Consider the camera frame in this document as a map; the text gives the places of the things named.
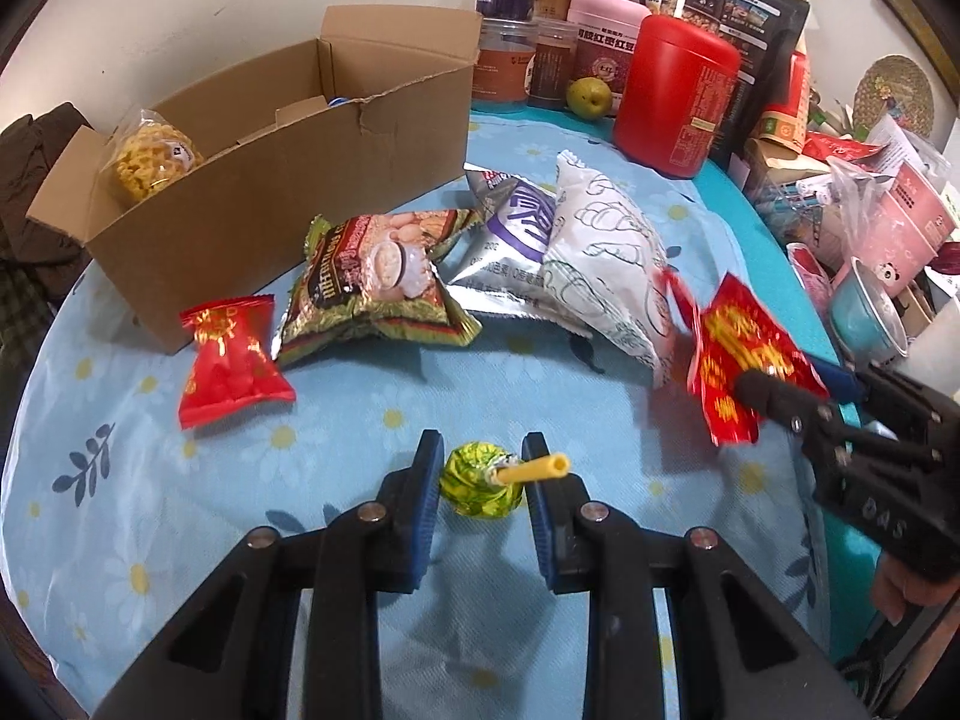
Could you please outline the person's right hand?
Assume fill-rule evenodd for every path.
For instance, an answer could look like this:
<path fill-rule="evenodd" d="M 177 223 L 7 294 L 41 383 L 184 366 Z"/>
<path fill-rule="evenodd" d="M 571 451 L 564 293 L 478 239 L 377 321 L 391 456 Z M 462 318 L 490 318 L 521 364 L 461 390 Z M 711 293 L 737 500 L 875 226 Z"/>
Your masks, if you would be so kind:
<path fill-rule="evenodd" d="M 958 590 L 958 578 L 931 582 L 908 569 L 903 562 L 887 553 L 882 554 L 875 567 L 871 600 L 875 609 L 896 626 L 907 614 L 908 606 L 944 605 Z"/>

